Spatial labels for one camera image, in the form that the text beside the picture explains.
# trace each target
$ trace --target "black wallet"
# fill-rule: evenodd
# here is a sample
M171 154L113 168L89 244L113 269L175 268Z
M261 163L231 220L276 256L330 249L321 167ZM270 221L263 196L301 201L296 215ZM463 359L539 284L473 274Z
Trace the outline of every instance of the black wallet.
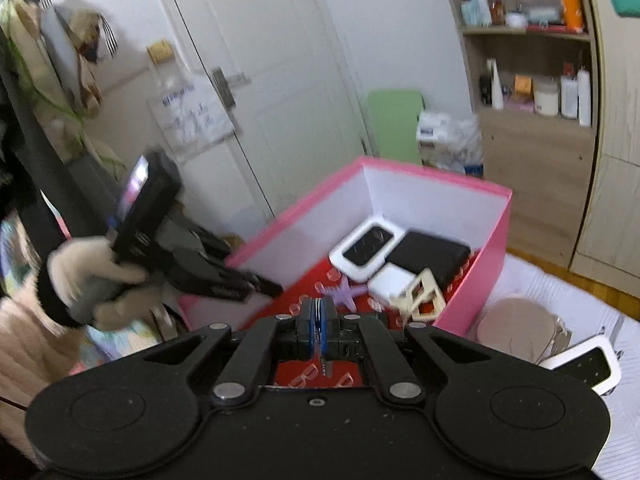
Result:
M414 274L431 269L440 290L445 290L470 254L471 248L458 242L407 231L385 261Z

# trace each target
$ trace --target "beige hat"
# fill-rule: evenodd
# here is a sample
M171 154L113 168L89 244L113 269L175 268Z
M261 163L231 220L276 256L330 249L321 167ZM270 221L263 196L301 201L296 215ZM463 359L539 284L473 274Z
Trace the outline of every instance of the beige hat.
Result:
M504 298L478 325L478 342L530 363L548 355L556 335L566 332L557 316L521 297Z

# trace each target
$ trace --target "phone screen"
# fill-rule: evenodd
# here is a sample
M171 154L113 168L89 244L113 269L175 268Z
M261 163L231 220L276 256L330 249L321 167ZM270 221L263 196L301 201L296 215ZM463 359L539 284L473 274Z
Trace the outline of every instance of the phone screen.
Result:
M344 251L343 256L358 267L367 265L394 236L385 228L374 225L362 238Z
M149 163L146 158L142 156L134 170L131 172L131 176L127 182L127 187L125 188L120 199L120 204L118 205L118 219L121 222L124 222L125 218L129 214L131 206L133 206L133 203L140 195L140 190L142 190L148 178Z
M555 370L575 377L590 388L611 377L611 368L601 348L594 348Z

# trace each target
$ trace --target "wooden floor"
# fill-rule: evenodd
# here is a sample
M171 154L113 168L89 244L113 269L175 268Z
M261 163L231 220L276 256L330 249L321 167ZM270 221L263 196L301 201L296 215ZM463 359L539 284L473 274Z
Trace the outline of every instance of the wooden floor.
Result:
M640 300L638 298L634 298L629 294L625 294L624 292L620 292L615 288L611 288L610 286L603 285L602 283L594 282L593 280L589 280L588 278L583 278L582 276L578 276L568 270L559 267L555 264L550 264L540 258L536 258L535 256L529 256L521 251L510 249L509 252L514 256L522 258L523 260L527 260L528 262L540 267L545 272L557 276L558 278L565 280L566 282L571 283L572 285L581 288L582 290L586 290L587 292L593 294L596 298L601 299L605 303L610 304L616 309L624 312L628 316L633 317L634 319L640 320Z

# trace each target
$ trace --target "hand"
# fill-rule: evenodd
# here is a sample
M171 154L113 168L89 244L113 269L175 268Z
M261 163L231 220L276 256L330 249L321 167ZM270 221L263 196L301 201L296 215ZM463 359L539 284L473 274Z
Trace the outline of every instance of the hand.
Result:
M126 285L139 285L148 278L145 269L116 264L114 258L109 242L103 237L77 238L60 246L48 260L49 277L60 300L66 306L73 305L91 278ZM139 286L115 301L96 305L93 326L105 332L119 330L161 305L159 286Z

